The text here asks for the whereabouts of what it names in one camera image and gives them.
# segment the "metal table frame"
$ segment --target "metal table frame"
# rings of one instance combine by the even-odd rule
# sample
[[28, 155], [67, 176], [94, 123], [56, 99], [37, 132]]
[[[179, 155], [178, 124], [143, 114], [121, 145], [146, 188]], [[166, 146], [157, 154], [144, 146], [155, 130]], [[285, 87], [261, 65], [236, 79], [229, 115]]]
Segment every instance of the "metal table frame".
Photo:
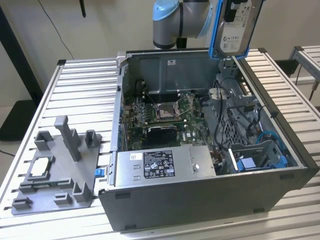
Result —
[[297, 60], [320, 82], [320, 46], [295, 46], [289, 59]]
[[[251, 50], [246, 61], [320, 166], [320, 114], [268, 53]], [[135, 232], [114, 232], [99, 199], [89, 208], [12, 216], [11, 203], [35, 153], [38, 130], [59, 132], [57, 115], [68, 114], [78, 133], [102, 134], [98, 166], [110, 163], [110, 139], [117, 83], [116, 59], [60, 62], [0, 188], [0, 239], [296, 239], [320, 238], [320, 174], [288, 192], [268, 213]], [[98, 194], [106, 178], [95, 181]]]

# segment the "black cable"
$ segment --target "black cable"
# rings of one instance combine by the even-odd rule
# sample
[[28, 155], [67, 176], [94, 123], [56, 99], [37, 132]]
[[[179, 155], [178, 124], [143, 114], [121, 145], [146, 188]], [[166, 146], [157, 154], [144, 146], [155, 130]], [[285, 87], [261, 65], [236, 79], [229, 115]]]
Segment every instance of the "black cable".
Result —
[[251, 127], [254, 126], [255, 127], [255, 130], [258, 131], [258, 128], [256, 127], [257, 124], [260, 122], [260, 119], [261, 119], [261, 111], [262, 109], [266, 107], [266, 105], [263, 105], [259, 110], [258, 110], [258, 118], [257, 120], [253, 120], [252, 123], [249, 124], [249, 126], [247, 127], [246, 129], [246, 132], [247, 132], [247, 137], [248, 137], [248, 132], [250, 131]]
[[297, 74], [297, 76], [296, 76], [296, 80], [295, 80], [295, 85], [296, 85], [296, 86], [297, 86], [297, 83], [298, 83], [298, 78], [299, 78], [299, 75], [300, 75], [301, 68], [302, 68], [302, 65], [300, 65], [298, 74]]
[[[241, 125], [246, 129], [246, 125], [244, 125], [244, 124], [243, 124], [242, 122], [240, 122], [239, 120], [237, 120], [237, 119], [231, 119], [231, 121], [235, 121], [235, 122], [241, 124]], [[244, 140], [246, 140], [248, 144], [250, 144], [250, 145], [252, 144], [252, 143], [250, 142], [250, 140], [249, 140], [246, 136], [244, 136], [244, 135], [241, 134], [241, 131], [238, 130], [238, 134], [239, 134]]]
[[65, 46], [65, 48], [66, 48], [66, 49], [68, 50], [68, 52], [70, 53], [70, 55], [71, 55], [72, 59], [74, 60], [74, 59], [75, 59], [75, 58], [74, 58], [74, 56], [72, 55], [72, 53], [70, 52], [69, 48], [66, 46], [66, 44], [65, 44], [65, 43], [64, 43], [64, 41], [62, 40], [62, 37], [61, 37], [60, 33], [58, 32], [58, 29], [56, 28], [56, 26], [55, 26], [54, 22], [53, 22], [53, 21], [51, 20], [51, 18], [49, 17], [48, 13], [46, 12], [46, 10], [45, 10], [44, 6], [42, 5], [42, 3], [40, 2], [40, 0], [38, 0], [38, 2], [39, 2], [39, 4], [40, 4], [41, 8], [43, 9], [43, 11], [44, 11], [45, 15], [48, 17], [48, 19], [49, 19], [49, 20], [50, 20], [50, 22], [52, 23], [52, 25], [53, 25], [53, 27], [54, 27], [54, 29], [55, 29], [56, 33], [58, 34], [58, 36], [59, 36], [59, 38], [60, 38], [60, 40], [61, 40], [62, 44]]
[[228, 118], [227, 120], [224, 121], [223, 124], [223, 129], [222, 129], [222, 137], [221, 137], [221, 145], [224, 145], [224, 134], [225, 134], [225, 129], [226, 129], [226, 125], [227, 122], [230, 121], [230, 118]]
[[260, 119], [261, 119], [261, 111], [264, 107], [267, 107], [266, 105], [263, 105], [259, 111], [258, 111], [258, 119], [256, 120], [256, 122], [254, 123], [254, 125], [257, 125], [259, 122], [260, 122]]
[[219, 85], [217, 86], [217, 88], [219, 88], [219, 92], [220, 92], [220, 110], [219, 110], [219, 116], [218, 116], [218, 122], [215, 126], [215, 130], [214, 130], [214, 134], [213, 134], [213, 138], [214, 138], [214, 141], [215, 143], [218, 145], [218, 147], [220, 149], [223, 149], [225, 151], [227, 151], [228, 149], [223, 146], [220, 142], [218, 142], [217, 140], [217, 133], [218, 133], [218, 128], [219, 128], [219, 125], [221, 123], [221, 119], [222, 119], [222, 111], [223, 111], [223, 105], [224, 105], [224, 100], [223, 100], [223, 96], [222, 96], [222, 92], [221, 92], [221, 84], [223, 83], [224, 80], [227, 80], [227, 79], [232, 79], [232, 80], [235, 80], [237, 81], [236, 79], [234, 78], [231, 78], [231, 77], [226, 77], [224, 79], [221, 80], [221, 82], [219, 83]]
[[16, 156], [16, 155], [13, 155], [13, 154], [11, 154], [11, 153], [9, 153], [9, 152], [2, 151], [2, 150], [0, 150], [0, 153], [6, 154], [6, 155], [9, 155], [9, 156], [12, 156], [12, 157], [15, 157], [15, 156]]
[[311, 99], [312, 99], [312, 97], [313, 97], [313, 95], [314, 95], [314, 92], [315, 92], [315, 90], [312, 90], [312, 91], [311, 91], [311, 94], [310, 94], [310, 97], [309, 97], [309, 101], [311, 101]]
[[226, 79], [235, 80], [235, 81], [238, 83], [238, 80], [237, 80], [237, 79], [232, 78], [232, 77], [226, 77], [226, 78], [222, 79], [221, 82], [219, 83], [219, 86], [218, 86], [219, 88], [221, 88], [221, 85], [222, 85], [223, 81], [226, 80]]
[[217, 140], [218, 128], [219, 128], [219, 125], [221, 123], [221, 118], [222, 118], [223, 105], [224, 105], [224, 101], [222, 99], [222, 93], [221, 93], [221, 90], [220, 90], [220, 111], [219, 111], [219, 116], [218, 116], [218, 123], [215, 126], [213, 138], [214, 138], [215, 143], [218, 145], [218, 147], [220, 149], [223, 149], [223, 150], [227, 151], [228, 149], [225, 146], [223, 146], [220, 142], [218, 142], [218, 140]]
[[139, 107], [137, 104], [132, 104], [133, 106], [137, 106], [139, 109], [140, 109], [140, 111], [141, 111], [141, 116], [144, 114], [143, 112], [142, 112], [142, 109], [141, 109], [141, 107]]

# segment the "floor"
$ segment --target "floor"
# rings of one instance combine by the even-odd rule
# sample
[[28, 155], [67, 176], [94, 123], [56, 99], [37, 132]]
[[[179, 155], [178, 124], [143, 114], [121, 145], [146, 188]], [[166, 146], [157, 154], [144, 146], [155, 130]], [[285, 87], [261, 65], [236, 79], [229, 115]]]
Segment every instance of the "floor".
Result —
[[[2, 106], [0, 107], [0, 126], [6, 120], [8, 114], [10, 113], [12, 106]], [[0, 150], [13, 155], [16, 154], [21, 141], [0, 141]], [[10, 168], [10, 165], [14, 157], [3, 154], [0, 152], [0, 185], [6, 177], [7, 171]]]

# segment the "cable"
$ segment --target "cable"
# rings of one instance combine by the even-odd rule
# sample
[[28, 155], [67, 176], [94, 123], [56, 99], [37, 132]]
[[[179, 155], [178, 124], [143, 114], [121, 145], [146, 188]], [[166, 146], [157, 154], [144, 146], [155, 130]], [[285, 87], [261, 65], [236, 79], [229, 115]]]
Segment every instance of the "cable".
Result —
[[264, 131], [263, 133], [261, 133], [261, 134], [258, 136], [258, 138], [256, 139], [255, 144], [258, 144], [258, 143], [260, 142], [260, 139], [262, 138], [262, 136], [265, 135], [265, 134], [271, 134], [271, 135], [273, 135], [273, 136], [278, 140], [278, 142], [279, 142], [279, 144], [280, 144], [280, 150], [281, 150], [281, 152], [282, 152], [283, 149], [284, 149], [284, 146], [283, 146], [283, 144], [282, 144], [282, 141], [280, 140], [280, 138], [278, 137], [278, 135], [277, 135], [275, 132], [273, 132], [273, 131]]
[[297, 74], [297, 76], [296, 76], [296, 80], [295, 80], [295, 85], [296, 85], [296, 86], [297, 86], [297, 83], [298, 83], [298, 78], [299, 78], [299, 75], [300, 75], [301, 68], [302, 68], [302, 65], [300, 65], [298, 74]]
[[237, 79], [232, 78], [232, 77], [226, 77], [226, 78], [222, 79], [221, 82], [219, 83], [219, 86], [218, 86], [219, 88], [221, 88], [221, 85], [222, 85], [223, 81], [226, 80], [226, 79], [235, 80], [238, 83]]
[[[246, 125], [244, 125], [242, 122], [240, 122], [239, 120], [237, 120], [237, 119], [232, 119], [233, 121], [236, 121], [237, 123], [239, 123], [240, 125], [242, 125], [243, 127], [244, 127], [244, 129], [246, 129]], [[250, 145], [252, 145], [252, 143], [250, 142], [250, 140], [246, 137], [246, 136], [244, 136], [244, 135], [242, 135], [242, 133], [241, 133], [241, 131], [240, 130], [238, 130], [238, 134], [244, 139], [244, 140], [246, 140], [246, 142], [248, 143], [248, 144], [250, 144]]]
[[224, 121], [223, 129], [222, 129], [222, 137], [221, 137], [221, 145], [224, 145], [224, 134], [227, 126], [227, 122], [230, 121], [230, 118]]
[[0, 153], [6, 154], [6, 155], [9, 155], [9, 156], [12, 156], [12, 157], [15, 157], [15, 156], [16, 156], [16, 155], [13, 155], [13, 154], [11, 154], [11, 153], [9, 153], [9, 152], [2, 151], [2, 150], [0, 150]]
[[217, 123], [216, 126], [215, 126], [213, 138], [214, 138], [214, 141], [215, 141], [215, 143], [218, 145], [219, 148], [227, 151], [228, 149], [227, 149], [225, 146], [223, 146], [220, 142], [218, 142], [218, 140], [217, 140], [218, 128], [219, 128], [219, 125], [220, 125], [220, 123], [221, 123], [221, 118], [222, 118], [223, 104], [224, 104], [224, 101], [223, 101], [223, 99], [222, 99], [222, 93], [221, 93], [221, 91], [220, 91], [220, 110], [219, 110], [219, 116], [218, 116], [218, 123]]
[[48, 19], [49, 19], [49, 20], [50, 20], [50, 22], [52, 23], [52, 25], [53, 25], [53, 27], [54, 27], [54, 29], [55, 29], [56, 33], [58, 34], [58, 36], [59, 36], [59, 38], [60, 38], [60, 40], [61, 40], [62, 44], [65, 46], [65, 48], [67, 49], [67, 51], [70, 53], [70, 55], [71, 55], [72, 59], [73, 59], [73, 60], [75, 60], [75, 58], [74, 58], [74, 56], [72, 55], [72, 53], [70, 52], [69, 48], [66, 46], [66, 44], [65, 44], [65, 43], [64, 43], [64, 41], [62, 40], [62, 37], [61, 37], [60, 33], [58, 32], [58, 29], [56, 28], [56, 26], [55, 26], [54, 22], [53, 22], [53, 21], [51, 20], [51, 18], [49, 17], [49, 15], [48, 15], [48, 13], [46, 12], [46, 10], [45, 10], [44, 6], [43, 6], [43, 5], [42, 5], [42, 3], [40, 2], [40, 0], [38, 0], [38, 2], [39, 2], [39, 4], [40, 4], [41, 8], [43, 9], [43, 11], [44, 11], [45, 15], [48, 17]]
[[254, 127], [255, 127], [255, 130], [258, 131], [257, 124], [260, 122], [260, 119], [261, 119], [261, 110], [262, 110], [264, 107], [266, 107], [266, 105], [263, 105], [263, 106], [258, 110], [258, 118], [257, 118], [257, 120], [256, 120], [256, 121], [253, 120], [253, 121], [249, 124], [249, 126], [247, 127], [247, 129], [246, 129], [247, 136], [248, 136], [248, 132], [250, 131], [250, 128], [251, 128], [252, 126], [254, 126]]
[[141, 107], [140, 106], [138, 106], [137, 104], [132, 104], [133, 106], [137, 106], [139, 109], [140, 109], [140, 111], [141, 111], [141, 116], [143, 115], [143, 112], [142, 112], [142, 109], [141, 109]]
[[223, 111], [223, 105], [224, 105], [224, 100], [223, 100], [223, 96], [222, 96], [222, 93], [221, 93], [221, 84], [222, 84], [223, 81], [226, 80], [226, 79], [232, 79], [232, 80], [237, 81], [237, 80], [234, 79], [234, 78], [226, 77], [226, 78], [222, 79], [221, 82], [220, 82], [219, 85], [218, 85], [218, 88], [220, 89], [220, 91], [219, 91], [219, 93], [220, 93], [220, 110], [219, 110], [218, 122], [217, 122], [217, 124], [216, 124], [216, 126], [215, 126], [215, 130], [214, 130], [214, 134], [213, 134], [213, 138], [214, 138], [215, 143], [218, 145], [218, 147], [219, 147], [220, 149], [223, 149], [223, 150], [225, 150], [225, 151], [227, 151], [228, 149], [227, 149], [225, 146], [223, 146], [220, 142], [218, 142], [218, 140], [217, 140], [217, 133], [218, 133], [219, 125], [220, 125], [220, 123], [221, 123], [222, 111]]
[[311, 99], [312, 99], [312, 97], [313, 97], [313, 95], [314, 95], [314, 92], [315, 92], [315, 90], [312, 90], [312, 91], [311, 91], [311, 94], [310, 94], [310, 97], [309, 97], [309, 101], [311, 101]]

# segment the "blue latch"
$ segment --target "blue latch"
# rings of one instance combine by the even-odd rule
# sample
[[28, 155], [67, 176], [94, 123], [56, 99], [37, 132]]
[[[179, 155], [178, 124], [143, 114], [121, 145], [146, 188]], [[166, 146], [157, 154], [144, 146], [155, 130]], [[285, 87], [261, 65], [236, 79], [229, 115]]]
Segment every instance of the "blue latch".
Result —
[[95, 170], [94, 176], [96, 178], [103, 178], [105, 176], [105, 169], [104, 168], [97, 168]]

